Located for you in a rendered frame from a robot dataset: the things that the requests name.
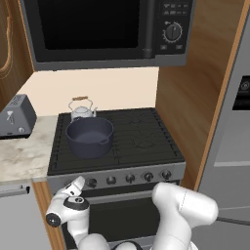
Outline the black and grey microwave oven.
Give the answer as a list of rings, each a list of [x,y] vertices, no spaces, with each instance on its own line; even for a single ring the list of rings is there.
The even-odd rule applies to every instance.
[[[155,0],[151,58],[147,0],[21,0],[34,69],[184,65],[195,0]]]

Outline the wooden base cabinet strip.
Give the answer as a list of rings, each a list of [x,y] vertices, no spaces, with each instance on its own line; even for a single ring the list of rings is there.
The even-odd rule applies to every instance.
[[[52,199],[48,184],[46,182],[34,182],[32,187],[52,250],[65,250],[61,229],[53,228],[46,222],[46,212]]]

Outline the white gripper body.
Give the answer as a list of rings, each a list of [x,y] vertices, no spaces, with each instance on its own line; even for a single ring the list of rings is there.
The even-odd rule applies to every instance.
[[[62,193],[68,196],[79,196],[83,190],[84,185],[85,185],[85,179],[82,176],[79,176],[69,185],[67,185],[62,190]]]

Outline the grey toaster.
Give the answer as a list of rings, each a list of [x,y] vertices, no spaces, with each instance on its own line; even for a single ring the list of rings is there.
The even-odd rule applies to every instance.
[[[0,140],[28,138],[36,119],[28,96],[15,95],[0,112]]]

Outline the black stove with oven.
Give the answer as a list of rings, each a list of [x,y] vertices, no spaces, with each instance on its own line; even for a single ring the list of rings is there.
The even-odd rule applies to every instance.
[[[185,159],[155,108],[106,110],[98,116],[114,126],[112,147],[100,158],[81,159],[71,152],[65,135],[71,115],[59,115],[47,172],[52,193],[79,176],[86,180],[83,192],[91,197],[152,190],[159,182],[177,185],[184,177]],[[172,173],[169,180],[162,178],[164,170]],[[153,175],[150,182],[144,179],[147,172]],[[135,176],[131,184],[125,180],[128,174]],[[106,183],[110,176],[115,185]],[[87,186],[90,178],[97,180],[95,188]]]

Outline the wooden wall cabinet door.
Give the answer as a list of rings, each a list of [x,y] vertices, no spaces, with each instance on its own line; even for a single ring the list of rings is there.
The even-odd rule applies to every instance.
[[[0,0],[0,111],[33,72],[21,0]]]

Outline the wooden side panel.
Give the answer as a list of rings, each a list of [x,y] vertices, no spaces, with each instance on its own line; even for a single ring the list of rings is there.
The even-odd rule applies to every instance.
[[[201,182],[249,8],[196,0],[187,64],[159,69],[155,106],[186,159],[185,188]]]

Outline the dark blue cooking pot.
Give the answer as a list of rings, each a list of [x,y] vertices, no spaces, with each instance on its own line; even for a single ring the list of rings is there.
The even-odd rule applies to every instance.
[[[70,150],[84,159],[107,154],[112,147],[113,132],[112,123],[102,117],[80,118],[65,129]]]

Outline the grey fridge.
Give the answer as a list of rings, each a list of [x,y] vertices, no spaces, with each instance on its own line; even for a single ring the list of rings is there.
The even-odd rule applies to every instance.
[[[250,110],[232,108],[245,75],[250,75],[250,15],[198,189],[216,200],[220,217],[250,223]],[[194,229],[192,240],[199,250],[250,250],[250,224],[215,222]]]

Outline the grey dishwasher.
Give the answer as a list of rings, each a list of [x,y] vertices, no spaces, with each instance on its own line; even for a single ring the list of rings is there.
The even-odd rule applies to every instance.
[[[0,250],[52,250],[31,183],[0,186]]]

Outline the black oven door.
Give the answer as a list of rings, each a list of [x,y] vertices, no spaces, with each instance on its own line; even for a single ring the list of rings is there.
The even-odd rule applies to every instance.
[[[91,197],[82,192],[82,197]],[[125,240],[137,242],[143,250],[152,247],[159,224],[159,212],[151,198],[90,204],[89,233],[99,233],[111,249]]]

